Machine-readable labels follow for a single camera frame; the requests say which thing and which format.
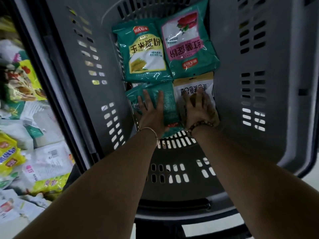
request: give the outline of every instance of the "sweet potato starch bag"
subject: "sweet potato starch bag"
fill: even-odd
[[[207,3],[203,0],[156,20],[174,79],[198,76],[219,67],[219,58],[203,23]]]
[[[112,27],[124,62],[125,80],[154,82],[172,80],[164,59],[155,19],[133,20]]]
[[[140,114],[142,113],[140,112],[140,108],[138,106],[138,96],[141,96],[143,102],[145,103],[143,89],[147,90],[154,107],[156,107],[158,92],[162,90],[164,93],[164,125],[169,127],[169,131],[165,132],[163,137],[173,136],[175,133],[183,130],[176,108],[172,82],[142,84],[127,91],[125,94],[131,103],[133,111],[137,111]]]

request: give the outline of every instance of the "forearm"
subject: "forearm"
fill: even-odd
[[[252,157],[214,128],[200,126],[194,137],[256,238],[313,235],[317,191],[276,164]],[[303,221],[310,229],[303,230]]]
[[[129,238],[156,138],[138,132],[73,183],[17,238]]]

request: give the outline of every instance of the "barcode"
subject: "barcode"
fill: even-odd
[[[49,154],[51,155],[52,158],[58,157],[58,150],[52,150],[49,152]]]

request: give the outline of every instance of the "yellow package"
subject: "yellow package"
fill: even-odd
[[[6,177],[14,166],[23,164],[26,159],[20,154],[17,142],[3,132],[0,132],[0,176]]]
[[[42,86],[38,80],[38,77],[31,65],[30,60],[22,60],[19,62],[19,68],[24,70],[31,82],[32,89],[35,91],[34,96],[38,101],[46,100],[47,97],[42,89]]]
[[[66,184],[66,181],[68,180],[69,175],[70,173],[50,179],[37,181],[34,183],[33,188],[29,190],[29,193],[34,196],[38,193],[43,193],[44,196],[52,193],[61,193],[63,187]]]

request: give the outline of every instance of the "thin metal bangle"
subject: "thin metal bangle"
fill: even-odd
[[[157,147],[157,145],[158,145],[158,143],[159,143],[159,138],[157,137],[157,134],[156,134],[156,132],[152,129],[152,128],[150,128],[150,127],[144,127],[144,128],[142,128],[142,129],[138,129],[138,131],[140,132],[140,131],[142,131],[143,129],[150,129],[153,133],[155,133],[155,137],[156,137],[156,146],[155,146],[155,148]]]

